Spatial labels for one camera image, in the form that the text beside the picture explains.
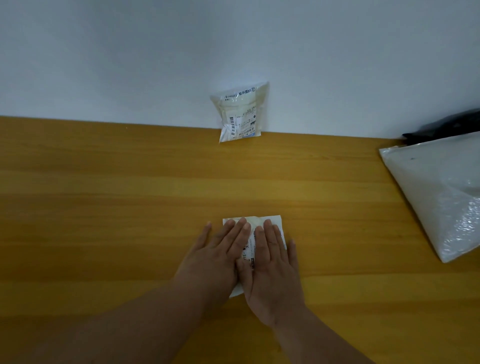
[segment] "hand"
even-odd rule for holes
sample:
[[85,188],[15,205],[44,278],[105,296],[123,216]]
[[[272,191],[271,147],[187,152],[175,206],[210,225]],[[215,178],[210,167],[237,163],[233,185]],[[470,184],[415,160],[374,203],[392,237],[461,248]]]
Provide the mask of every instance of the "hand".
[[255,271],[250,262],[236,262],[245,299],[253,313],[273,328],[284,316],[306,308],[300,283],[297,248],[293,240],[288,253],[277,225],[266,220],[255,229]]
[[237,284],[235,260],[240,257],[251,232],[251,226],[245,218],[236,224],[231,219],[205,245],[211,228],[209,222],[183,259],[174,278],[175,283],[198,294],[205,309],[228,300]]

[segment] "bare skin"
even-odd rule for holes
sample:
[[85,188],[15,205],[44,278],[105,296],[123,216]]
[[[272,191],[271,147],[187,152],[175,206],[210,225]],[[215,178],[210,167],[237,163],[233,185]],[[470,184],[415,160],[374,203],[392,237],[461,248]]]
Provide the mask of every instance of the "bare skin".
[[287,253],[270,220],[255,231],[254,272],[240,258],[251,233],[245,218],[228,221],[208,240],[210,229],[208,223],[168,284],[46,341],[14,363],[170,363],[203,314],[228,300],[238,278],[249,307],[272,328],[293,363],[371,363],[306,307],[296,246],[292,242]]
[[283,246],[277,225],[267,220],[255,229],[255,271],[237,260],[248,306],[275,333],[294,364],[372,363],[325,325],[305,305],[300,283],[297,248]]

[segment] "tabletop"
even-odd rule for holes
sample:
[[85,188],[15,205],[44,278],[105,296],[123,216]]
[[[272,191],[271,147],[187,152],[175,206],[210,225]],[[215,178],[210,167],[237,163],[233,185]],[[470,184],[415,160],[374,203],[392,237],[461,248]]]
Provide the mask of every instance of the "tabletop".
[[[480,362],[480,250],[443,264],[384,139],[0,118],[0,362],[168,280],[207,221],[281,215],[308,306],[378,363]],[[286,363],[243,295],[177,363]]]

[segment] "forearm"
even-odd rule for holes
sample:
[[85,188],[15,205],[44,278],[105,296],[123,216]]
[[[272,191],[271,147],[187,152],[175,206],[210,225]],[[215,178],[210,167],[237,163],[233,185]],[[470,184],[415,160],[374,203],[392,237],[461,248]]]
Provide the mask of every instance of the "forearm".
[[45,342],[17,363],[169,363],[203,309],[195,292],[170,282]]
[[293,364],[372,363],[306,307],[281,318],[274,332]]

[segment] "person's left hand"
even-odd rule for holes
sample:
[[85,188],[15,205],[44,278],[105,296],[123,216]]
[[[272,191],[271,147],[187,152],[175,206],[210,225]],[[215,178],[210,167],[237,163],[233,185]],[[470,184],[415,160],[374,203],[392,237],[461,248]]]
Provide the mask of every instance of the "person's left hand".
[[205,245],[212,225],[208,223],[187,253],[175,274],[174,282],[200,295],[205,308],[221,305],[228,300],[235,284],[235,260],[250,236],[251,226],[245,218],[236,224],[225,223]]

